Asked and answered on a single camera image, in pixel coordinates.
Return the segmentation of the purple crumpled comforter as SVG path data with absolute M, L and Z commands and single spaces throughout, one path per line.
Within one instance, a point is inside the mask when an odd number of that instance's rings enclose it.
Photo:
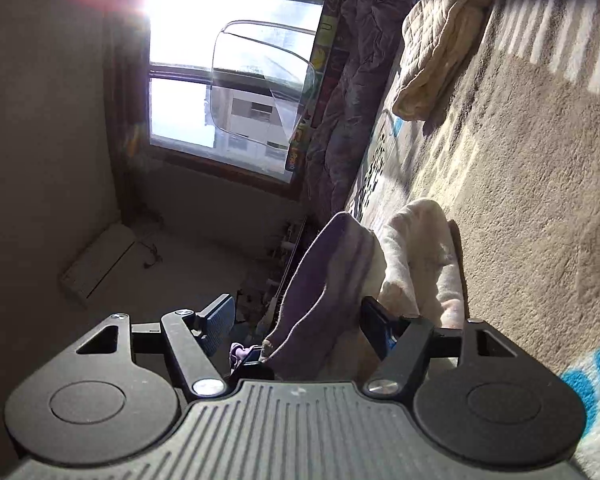
M 323 224 L 346 206 L 366 152 L 402 24 L 417 0 L 343 0 L 346 62 L 306 149 L 302 198 Z

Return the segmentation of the colourful alphabet foam mat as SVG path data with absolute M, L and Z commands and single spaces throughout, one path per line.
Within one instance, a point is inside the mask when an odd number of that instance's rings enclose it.
M 324 0 L 311 50 L 310 70 L 306 75 L 303 110 L 294 135 L 291 137 L 285 162 L 286 171 L 297 172 L 299 170 L 310 142 L 329 57 L 336 39 L 342 2 L 343 0 Z

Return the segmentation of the cluttered side desk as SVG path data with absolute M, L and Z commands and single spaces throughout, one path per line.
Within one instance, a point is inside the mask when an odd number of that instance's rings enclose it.
M 312 216 L 288 221 L 263 258 L 236 292 L 235 339 L 250 346 L 260 344 L 274 327 L 290 280 L 317 236 Z

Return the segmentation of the Mickey Mouse plush blanket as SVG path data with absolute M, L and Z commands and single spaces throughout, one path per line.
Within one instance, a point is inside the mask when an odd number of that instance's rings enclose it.
M 494 0 L 429 119 L 380 115 L 349 209 L 419 197 L 460 227 L 470 313 L 582 396 L 600 479 L 600 0 Z

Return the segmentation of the white wall air conditioner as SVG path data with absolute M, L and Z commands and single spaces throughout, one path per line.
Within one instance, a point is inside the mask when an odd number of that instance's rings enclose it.
M 107 275 L 133 247 L 136 237 L 122 223 L 113 223 L 79 254 L 59 278 L 60 287 L 81 304 L 87 301 Z

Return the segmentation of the white floral padded garment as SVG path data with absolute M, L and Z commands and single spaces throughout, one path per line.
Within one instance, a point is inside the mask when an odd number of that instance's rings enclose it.
M 276 379 L 362 384 L 379 363 L 360 326 L 366 297 L 395 316 L 464 325 L 460 258 L 437 202 L 408 203 L 377 232 L 335 214 L 302 257 L 273 329 L 260 346 L 233 344 L 230 366 L 253 356 Z

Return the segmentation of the cream quilted folded blanket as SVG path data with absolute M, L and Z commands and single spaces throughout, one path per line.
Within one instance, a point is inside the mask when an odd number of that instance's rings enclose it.
M 391 111 L 426 120 L 478 37 L 493 0 L 418 0 L 404 18 L 400 74 Z

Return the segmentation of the window with wooden frame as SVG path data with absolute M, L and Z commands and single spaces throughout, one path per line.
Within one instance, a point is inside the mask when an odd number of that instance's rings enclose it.
M 104 104 L 114 189 L 140 206 L 144 157 L 286 198 L 323 0 L 108 0 Z

